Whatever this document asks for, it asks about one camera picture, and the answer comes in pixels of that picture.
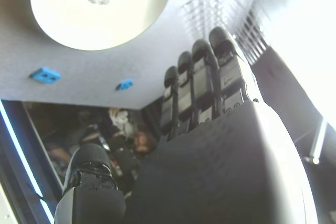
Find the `back of robotic hand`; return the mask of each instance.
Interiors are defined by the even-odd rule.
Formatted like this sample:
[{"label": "back of robotic hand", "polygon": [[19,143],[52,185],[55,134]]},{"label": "back of robotic hand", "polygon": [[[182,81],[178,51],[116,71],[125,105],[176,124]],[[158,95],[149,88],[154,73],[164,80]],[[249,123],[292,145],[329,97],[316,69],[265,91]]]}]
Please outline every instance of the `back of robotic hand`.
[{"label": "back of robotic hand", "polygon": [[80,149],[55,223],[317,223],[301,159],[243,53],[219,27],[209,41],[166,72],[162,137],[125,213],[102,152]]}]

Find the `silver metal bar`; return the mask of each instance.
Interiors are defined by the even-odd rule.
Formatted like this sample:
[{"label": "silver metal bar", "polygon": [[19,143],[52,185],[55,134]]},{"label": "silver metal bar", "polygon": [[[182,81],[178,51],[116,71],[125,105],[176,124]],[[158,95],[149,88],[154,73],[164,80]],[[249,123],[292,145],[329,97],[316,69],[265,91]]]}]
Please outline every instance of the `silver metal bar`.
[{"label": "silver metal bar", "polygon": [[310,159],[316,165],[320,163],[320,156],[323,147],[324,137],[326,135],[327,126],[328,122],[324,118],[322,118],[319,127],[316,130],[313,144],[310,149]]}]

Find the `wire basket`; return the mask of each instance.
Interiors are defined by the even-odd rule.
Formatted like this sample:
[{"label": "wire basket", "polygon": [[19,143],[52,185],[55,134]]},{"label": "wire basket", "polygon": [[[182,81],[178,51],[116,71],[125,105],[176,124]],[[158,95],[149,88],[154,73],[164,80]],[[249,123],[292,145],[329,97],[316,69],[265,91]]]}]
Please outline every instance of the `wire basket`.
[{"label": "wire basket", "polygon": [[209,32],[221,26],[232,34],[250,65],[268,48],[263,31],[270,18],[256,0],[190,0],[182,15],[192,41],[207,40]]}]

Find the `blue plastic block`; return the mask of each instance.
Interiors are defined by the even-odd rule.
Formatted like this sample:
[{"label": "blue plastic block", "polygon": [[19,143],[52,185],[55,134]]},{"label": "blue plastic block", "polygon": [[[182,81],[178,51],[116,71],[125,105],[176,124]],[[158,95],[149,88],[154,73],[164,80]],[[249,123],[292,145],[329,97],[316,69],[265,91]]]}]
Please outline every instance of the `blue plastic block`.
[{"label": "blue plastic block", "polygon": [[133,86],[133,80],[132,79],[123,80],[117,86],[117,90],[126,90],[126,89],[129,89],[132,86]]},{"label": "blue plastic block", "polygon": [[40,68],[30,75],[36,81],[43,83],[54,83],[61,79],[61,75],[55,71],[52,71],[48,68]]}]

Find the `round white plate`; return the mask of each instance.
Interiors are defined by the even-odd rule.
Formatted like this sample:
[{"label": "round white plate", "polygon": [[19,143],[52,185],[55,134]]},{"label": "round white plate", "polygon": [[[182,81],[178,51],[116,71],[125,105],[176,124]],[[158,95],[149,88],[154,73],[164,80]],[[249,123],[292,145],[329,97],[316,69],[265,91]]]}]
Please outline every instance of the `round white plate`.
[{"label": "round white plate", "polygon": [[151,26],[168,0],[30,0],[41,29],[81,50],[123,44]]}]

